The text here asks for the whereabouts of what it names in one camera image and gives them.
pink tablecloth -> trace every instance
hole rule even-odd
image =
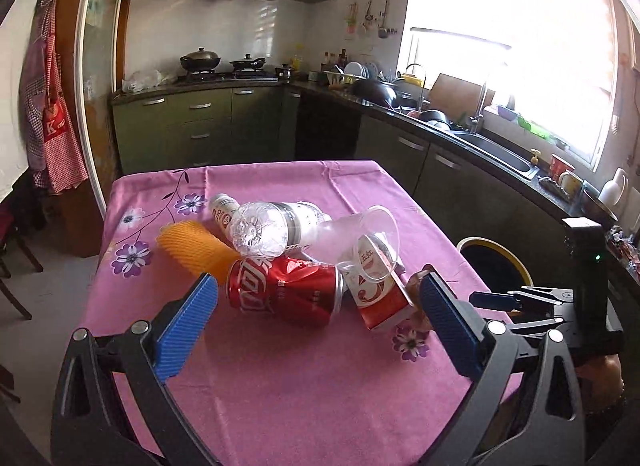
[[[94,335],[119,333],[183,296],[193,277],[156,247],[156,236],[174,221],[210,226],[206,204],[220,192],[240,203],[310,201],[334,218],[386,206],[398,221],[407,277],[428,262],[461,299],[486,290],[374,162],[200,168],[127,176],[114,184],[82,324]],[[133,267],[118,261],[127,251],[139,254]],[[184,370],[168,384],[225,466],[412,464],[450,419],[469,382],[457,375],[434,333],[426,339],[428,352],[415,361],[394,350],[393,336],[368,332],[350,298],[329,328],[312,330],[243,315],[222,294]],[[123,397],[143,445],[157,451],[130,394]]]

cutting board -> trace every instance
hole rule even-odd
[[[440,74],[429,92],[430,108],[440,110],[451,121],[458,122],[461,115],[473,117],[478,107],[482,86],[469,81],[459,80],[447,74]],[[495,90],[488,90],[484,98],[484,107],[494,100]]]

white jug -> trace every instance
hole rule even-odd
[[[607,208],[612,208],[620,201],[620,197],[622,197],[622,194],[625,192],[628,182],[629,179],[626,178],[625,171],[622,168],[618,168],[613,180],[604,184],[604,188],[602,188],[600,195],[598,195],[598,199]]]

plastic cup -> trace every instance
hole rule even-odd
[[[369,237],[388,261],[383,270],[365,271],[358,258],[362,237]],[[391,211],[382,206],[318,225],[314,243],[305,250],[313,259],[345,269],[355,265],[367,280],[380,282],[387,278],[398,261],[400,236]]]

kitchen sink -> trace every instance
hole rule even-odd
[[[490,141],[486,137],[482,137],[482,135],[469,133],[468,131],[451,131],[450,133],[460,139],[460,141],[475,146],[489,157],[497,159],[511,168],[514,172],[519,173],[527,179],[532,179],[538,172],[537,167],[531,165],[522,157],[519,157],[514,154],[514,152],[503,148],[494,141]]]

